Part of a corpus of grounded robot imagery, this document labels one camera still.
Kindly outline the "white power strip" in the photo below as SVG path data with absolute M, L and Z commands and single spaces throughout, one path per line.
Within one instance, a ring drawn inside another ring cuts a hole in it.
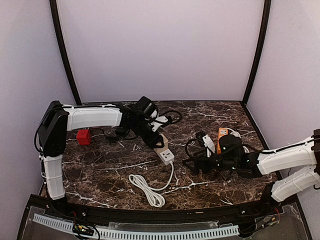
M 154 150 L 158 157 L 161 159 L 161 161 L 165 165 L 173 164 L 175 161 L 175 155 L 172 153 L 172 151 L 168 148 L 166 150 L 156 148 Z

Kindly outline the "black plug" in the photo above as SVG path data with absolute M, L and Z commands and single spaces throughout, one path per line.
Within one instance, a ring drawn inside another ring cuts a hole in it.
M 127 134 L 128 130 L 123 127 L 117 127 L 115 130 L 115 134 L 118 136 L 125 136 Z

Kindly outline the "orange power strip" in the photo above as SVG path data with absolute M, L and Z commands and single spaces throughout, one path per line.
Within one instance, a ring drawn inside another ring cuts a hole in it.
M 223 128 L 223 127 L 220 127 L 219 129 L 218 129 L 218 137 L 217 137 L 217 148 L 216 148 L 216 152 L 218 153 L 218 154 L 220 154 L 221 153 L 221 147 L 220 147 L 220 142 L 219 142 L 219 140 L 220 140 L 220 138 L 221 137 L 223 137 L 223 136 L 225 136 L 225 135 L 227 135 L 228 134 L 228 129 L 227 128 Z

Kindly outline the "red cube socket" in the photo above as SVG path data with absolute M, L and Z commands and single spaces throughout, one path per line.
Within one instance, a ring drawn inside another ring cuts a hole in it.
M 80 129 L 76 135 L 77 142 L 81 146 L 88 146 L 91 144 L 91 133 L 89 129 Z

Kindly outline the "beige cube socket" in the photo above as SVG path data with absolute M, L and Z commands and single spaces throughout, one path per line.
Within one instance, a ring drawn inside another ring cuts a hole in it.
M 161 133 L 159 136 L 159 141 L 153 147 L 153 149 L 158 153 L 163 152 L 169 148 L 168 139 L 165 137 L 165 135 Z

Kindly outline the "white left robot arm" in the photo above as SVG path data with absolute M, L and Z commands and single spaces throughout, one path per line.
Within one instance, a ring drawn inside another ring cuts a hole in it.
M 48 196 L 51 200 L 65 197 L 62 158 L 66 148 L 67 132 L 96 127 L 113 127 L 122 139 L 130 132 L 140 137 L 154 150 L 165 165 L 173 165 L 175 156 L 159 128 L 175 124 L 158 106 L 143 96 L 137 102 L 105 105 L 67 105 L 52 101 L 41 119 L 33 144 L 39 152 L 44 170 Z

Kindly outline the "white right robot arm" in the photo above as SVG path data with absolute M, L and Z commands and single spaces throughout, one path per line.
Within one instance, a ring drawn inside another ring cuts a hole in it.
M 258 151 L 244 144 L 240 134 L 230 128 L 218 130 L 218 142 L 203 132 L 196 134 L 195 141 L 204 149 L 195 154 L 188 153 L 183 165 L 194 174 L 211 170 L 235 171 L 246 179 L 260 178 L 283 169 L 300 166 L 301 169 L 288 177 L 269 183 L 261 196 L 263 201 L 283 202 L 320 182 L 320 131 L 288 146 Z

